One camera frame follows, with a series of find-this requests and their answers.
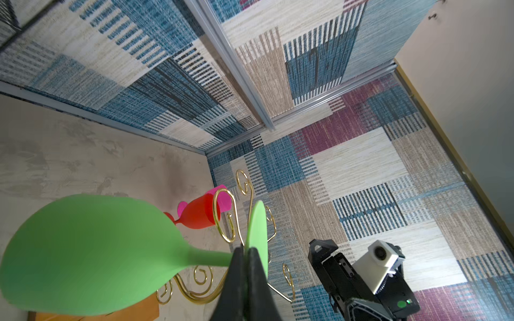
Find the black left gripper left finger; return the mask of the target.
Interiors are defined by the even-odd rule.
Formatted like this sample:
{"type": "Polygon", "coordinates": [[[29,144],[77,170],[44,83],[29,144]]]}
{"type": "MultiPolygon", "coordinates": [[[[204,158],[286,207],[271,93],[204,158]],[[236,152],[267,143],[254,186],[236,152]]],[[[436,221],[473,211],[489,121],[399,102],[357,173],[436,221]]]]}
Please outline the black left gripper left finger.
{"type": "Polygon", "coordinates": [[[246,270],[244,249],[234,250],[219,301],[210,321],[239,321],[244,319],[246,270]]]}

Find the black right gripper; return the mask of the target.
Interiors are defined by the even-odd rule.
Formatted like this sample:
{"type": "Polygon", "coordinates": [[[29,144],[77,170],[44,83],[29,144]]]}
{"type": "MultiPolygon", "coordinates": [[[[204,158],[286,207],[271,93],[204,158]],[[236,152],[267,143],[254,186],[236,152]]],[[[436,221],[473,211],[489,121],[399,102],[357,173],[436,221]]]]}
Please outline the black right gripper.
{"type": "Polygon", "coordinates": [[[393,320],[394,316],[365,284],[332,240],[313,239],[309,242],[308,260],[324,289],[329,294],[335,312],[345,320],[393,320]]]}

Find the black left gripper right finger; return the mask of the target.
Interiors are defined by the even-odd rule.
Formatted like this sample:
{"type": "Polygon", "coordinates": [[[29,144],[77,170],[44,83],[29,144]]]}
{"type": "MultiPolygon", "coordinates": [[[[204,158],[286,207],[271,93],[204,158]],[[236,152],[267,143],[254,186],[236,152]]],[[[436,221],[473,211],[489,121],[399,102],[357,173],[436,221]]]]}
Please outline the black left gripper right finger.
{"type": "Polygon", "coordinates": [[[274,303],[258,250],[252,247],[246,254],[246,320],[282,320],[274,303]]]}

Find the red plastic wine glass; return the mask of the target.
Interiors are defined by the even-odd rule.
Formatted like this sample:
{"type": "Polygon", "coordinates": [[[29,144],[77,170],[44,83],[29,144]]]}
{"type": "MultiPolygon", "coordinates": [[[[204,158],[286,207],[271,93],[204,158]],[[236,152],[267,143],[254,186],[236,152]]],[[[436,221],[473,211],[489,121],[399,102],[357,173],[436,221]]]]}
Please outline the red plastic wine glass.
{"type": "Polygon", "coordinates": [[[175,225],[182,224],[193,230],[202,230],[215,225],[213,201],[213,195],[205,194],[189,203],[185,201],[180,202],[177,207],[178,219],[174,219],[168,212],[164,214],[175,225]]]}

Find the green plastic wine glass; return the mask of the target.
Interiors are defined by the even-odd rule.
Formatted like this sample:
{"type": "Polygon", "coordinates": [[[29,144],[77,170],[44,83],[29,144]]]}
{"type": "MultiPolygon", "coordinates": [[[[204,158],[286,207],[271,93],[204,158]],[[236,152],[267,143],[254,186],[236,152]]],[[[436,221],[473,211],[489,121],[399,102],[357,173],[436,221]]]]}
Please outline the green plastic wine glass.
{"type": "MultiPolygon", "coordinates": [[[[258,201],[242,247],[268,276],[266,210],[258,201]]],[[[228,269],[233,253],[190,246],[154,205],[129,197],[72,195],[33,214],[1,260],[1,293],[19,309],[96,316],[130,307],[191,266],[228,269]]]]}

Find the magenta plastic wine glass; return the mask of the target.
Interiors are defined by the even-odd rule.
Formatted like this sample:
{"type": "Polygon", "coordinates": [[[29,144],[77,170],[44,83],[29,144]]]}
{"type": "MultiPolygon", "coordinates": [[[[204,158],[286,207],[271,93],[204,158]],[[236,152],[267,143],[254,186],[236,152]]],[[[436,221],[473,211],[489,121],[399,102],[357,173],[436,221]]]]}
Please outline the magenta plastic wine glass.
{"type": "MultiPolygon", "coordinates": [[[[206,194],[215,195],[215,193],[218,190],[225,189],[225,188],[226,188],[225,185],[219,185],[219,186],[214,187],[214,188],[210,189],[209,191],[207,191],[206,194]]],[[[230,199],[230,196],[227,193],[219,194],[218,198],[217,198],[217,202],[218,202],[218,205],[220,206],[220,210],[222,212],[230,211],[232,208],[232,200],[230,199]]],[[[180,218],[182,216],[187,205],[188,205],[188,202],[186,202],[186,201],[181,201],[179,203],[179,205],[177,207],[178,218],[180,218]]]]}

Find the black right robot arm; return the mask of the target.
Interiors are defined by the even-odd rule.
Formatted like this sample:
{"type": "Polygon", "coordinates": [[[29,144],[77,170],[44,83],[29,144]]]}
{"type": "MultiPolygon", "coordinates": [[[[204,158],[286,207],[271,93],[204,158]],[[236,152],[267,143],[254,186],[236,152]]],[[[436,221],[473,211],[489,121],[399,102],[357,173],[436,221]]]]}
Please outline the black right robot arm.
{"type": "Polygon", "coordinates": [[[334,312],[345,320],[407,320],[420,311],[404,278],[401,247],[377,240],[355,263],[337,249],[331,239],[314,239],[308,254],[334,312]]]}

